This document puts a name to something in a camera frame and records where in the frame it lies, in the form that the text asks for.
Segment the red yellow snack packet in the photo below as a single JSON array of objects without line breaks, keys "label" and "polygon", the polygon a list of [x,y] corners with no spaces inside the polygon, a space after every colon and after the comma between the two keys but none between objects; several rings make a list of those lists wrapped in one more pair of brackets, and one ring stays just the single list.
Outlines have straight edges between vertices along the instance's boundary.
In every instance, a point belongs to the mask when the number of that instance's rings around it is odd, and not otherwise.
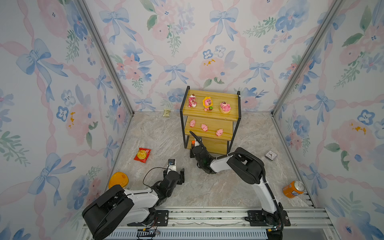
[{"label": "red yellow snack packet", "polygon": [[150,153],[151,149],[139,148],[134,160],[141,163],[146,163]]}]

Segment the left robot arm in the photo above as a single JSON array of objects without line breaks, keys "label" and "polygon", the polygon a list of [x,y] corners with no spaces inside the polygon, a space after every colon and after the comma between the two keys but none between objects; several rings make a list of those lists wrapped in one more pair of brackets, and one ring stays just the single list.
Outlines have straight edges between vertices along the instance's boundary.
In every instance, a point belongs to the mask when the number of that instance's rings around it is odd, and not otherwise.
[{"label": "left robot arm", "polygon": [[95,240],[103,240],[120,226],[161,226],[156,207],[171,197],[175,187],[185,182],[185,170],[164,169],[163,180],[143,191],[129,191],[114,185],[82,212]]}]

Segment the pink bear strawberry hat figure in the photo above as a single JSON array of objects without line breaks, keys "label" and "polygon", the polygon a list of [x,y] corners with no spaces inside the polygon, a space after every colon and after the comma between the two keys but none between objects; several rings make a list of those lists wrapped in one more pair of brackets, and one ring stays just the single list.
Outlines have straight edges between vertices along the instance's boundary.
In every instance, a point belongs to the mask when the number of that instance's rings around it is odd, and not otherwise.
[{"label": "pink bear strawberry hat figure", "polygon": [[195,108],[197,106],[196,96],[195,94],[191,94],[188,98],[188,107]]}]

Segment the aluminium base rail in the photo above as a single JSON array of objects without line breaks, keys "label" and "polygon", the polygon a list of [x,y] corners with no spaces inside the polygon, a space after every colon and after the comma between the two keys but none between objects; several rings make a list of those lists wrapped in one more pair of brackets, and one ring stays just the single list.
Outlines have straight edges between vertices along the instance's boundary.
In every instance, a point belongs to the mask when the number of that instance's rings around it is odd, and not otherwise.
[{"label": "aluminium base rail", "polygon": [[108,240],[339,240],[325,209],[286,208],[282,233],[255,226],[246,217],[256,208],[164,207],[148,226],[123,224]]}]

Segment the pink pig on middle shelf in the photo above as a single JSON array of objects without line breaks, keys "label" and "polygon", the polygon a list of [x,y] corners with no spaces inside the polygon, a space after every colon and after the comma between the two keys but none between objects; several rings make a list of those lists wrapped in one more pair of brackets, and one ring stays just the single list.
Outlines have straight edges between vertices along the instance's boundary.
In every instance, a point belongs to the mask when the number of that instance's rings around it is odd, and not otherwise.
[{"label": "pink pig on middle shelf", "polygon": [[191,128],[194,128],[195,125],[196,125],[196,121],[195,121],[195,120],[191,120],[191,121],[190,121],[190,127],[191,127]]}]

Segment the pink pig toy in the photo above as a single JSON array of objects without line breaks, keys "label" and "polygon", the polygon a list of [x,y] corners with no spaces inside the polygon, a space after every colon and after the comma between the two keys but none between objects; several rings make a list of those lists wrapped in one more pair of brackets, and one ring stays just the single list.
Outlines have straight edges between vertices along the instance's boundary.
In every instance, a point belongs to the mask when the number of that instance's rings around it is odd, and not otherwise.
[{"label": "pink pig toy", "polygon": [[223,129],[218,129],[218,130],[216,131],[216,136],[217,136],[217,137],[220,137],[223,133],[224,133],[224,130],[223,130]]},{"label": "pink pig toy", "polygon": [[205,124],[201,124],[201,128],[204,132],[207,132],[208,131],[208,126],[205,125]]}]

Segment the small green packet by wall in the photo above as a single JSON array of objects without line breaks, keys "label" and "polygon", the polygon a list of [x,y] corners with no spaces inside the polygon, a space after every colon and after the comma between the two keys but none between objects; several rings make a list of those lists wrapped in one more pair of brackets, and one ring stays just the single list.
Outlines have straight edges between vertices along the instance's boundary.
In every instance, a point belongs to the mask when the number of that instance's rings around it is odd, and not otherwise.
[{"label": "small green packet by wall", "polygon": [[164,109],[163,117],[170,117],[171,110],[170,109]]}]

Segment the orange bowl left side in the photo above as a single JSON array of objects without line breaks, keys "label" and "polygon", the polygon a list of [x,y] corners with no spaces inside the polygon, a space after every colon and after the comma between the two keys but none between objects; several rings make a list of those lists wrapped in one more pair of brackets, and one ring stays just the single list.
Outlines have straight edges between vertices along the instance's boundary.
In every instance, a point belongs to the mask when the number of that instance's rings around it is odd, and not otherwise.
[{"label": "orange bowl left side", "polygon": [[116,172],[111,176],[108,187],[110,189],[115,185],[120,185],[124,189],[128,183],[129,178],[125,173]]}]

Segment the wooden shelf black metal frame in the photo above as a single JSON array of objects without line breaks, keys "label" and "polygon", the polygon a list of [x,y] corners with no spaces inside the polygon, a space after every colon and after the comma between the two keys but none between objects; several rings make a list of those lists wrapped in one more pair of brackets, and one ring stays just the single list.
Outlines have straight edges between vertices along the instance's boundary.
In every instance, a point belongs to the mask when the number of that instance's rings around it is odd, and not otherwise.
[{"label": "wooden shelf black metal frame", "polygon": [[[191,94],[195,94],[196,96],[197,106],[195,108],[188,107],[188,98]],[[212,98],[212,111],[204,111],[203,99],[205,97]],[[222,114],[220,112],[221,102],[227,102],[231,105],[232,109],[229,114]],[[188,86],[186,88],[180,109],[184,148],[192,148],[191,143],[192,141],[195,141],[195,138],[190,132],[193,132],[193,134],[202,138],[202,142],[208,149],[209,153],[223,155],[229,153],[231,151],[233,141],[235,140],[241,117],[242,109],[240,91],[237,91],[236,94],[215,93],[192,90]],[[194,128],[190,127],[191,120],[196,121]],[[207,132],[202,130],[201,124],[208,126]],[[224,130],[224,133],[220,137],[216,136],[216,131],[218,129]]]}]

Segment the small white alarm clock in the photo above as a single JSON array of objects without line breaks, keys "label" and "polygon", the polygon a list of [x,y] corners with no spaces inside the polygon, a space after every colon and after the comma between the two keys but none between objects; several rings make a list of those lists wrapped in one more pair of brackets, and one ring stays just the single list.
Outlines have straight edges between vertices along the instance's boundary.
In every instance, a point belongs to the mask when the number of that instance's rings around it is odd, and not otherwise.
[{"label": "small white alarm clock", "polygon": [[265,154],[265,157],[268,158],[269,160],[273,161],[277,157],[277,154],[272,152],[272,151],[268,151]]}]

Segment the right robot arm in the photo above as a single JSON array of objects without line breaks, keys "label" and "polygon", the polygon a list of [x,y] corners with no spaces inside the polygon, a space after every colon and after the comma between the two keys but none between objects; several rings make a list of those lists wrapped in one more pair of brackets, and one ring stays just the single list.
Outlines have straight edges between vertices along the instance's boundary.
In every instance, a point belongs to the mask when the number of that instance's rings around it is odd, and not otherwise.
[{"label": "right robot arm", "polygon": [[197,166],[207,174],[232,170],[245,183],[252,186],[262,209],[249,211],[245,217],[245,221],[251,226],[271,227],[273,231],[281,231],[284,228],[284,208],[276,200],[266,179],[265,165],[259,158],[240,147],[227,155],[213,157],[202,145],[192,147],[190,157],[196,159]]}]

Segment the pink bear yellow flower figure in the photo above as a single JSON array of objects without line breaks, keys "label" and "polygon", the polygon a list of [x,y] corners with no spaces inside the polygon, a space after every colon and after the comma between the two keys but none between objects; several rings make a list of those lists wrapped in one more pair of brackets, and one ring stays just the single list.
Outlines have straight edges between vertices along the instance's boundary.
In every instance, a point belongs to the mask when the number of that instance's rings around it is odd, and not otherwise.
[{"label": "pink bear yellow flower figure", "polygon": [[213,100],[211,97],[205,97],[203,99],[203,106],[204,106],[204,111],[212,111],[213,110]]}]

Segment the orange can right side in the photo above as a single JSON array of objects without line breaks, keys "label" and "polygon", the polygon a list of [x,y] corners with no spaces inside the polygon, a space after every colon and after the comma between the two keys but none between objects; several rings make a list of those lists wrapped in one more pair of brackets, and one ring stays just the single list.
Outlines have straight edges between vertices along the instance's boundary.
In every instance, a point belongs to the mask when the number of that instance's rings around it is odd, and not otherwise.
[{"label": "orange can right side", "polygon": [[283,193],[287,198],[293,199],[305,191],[305,185],[301,181],[292,181],[283,188]]}]

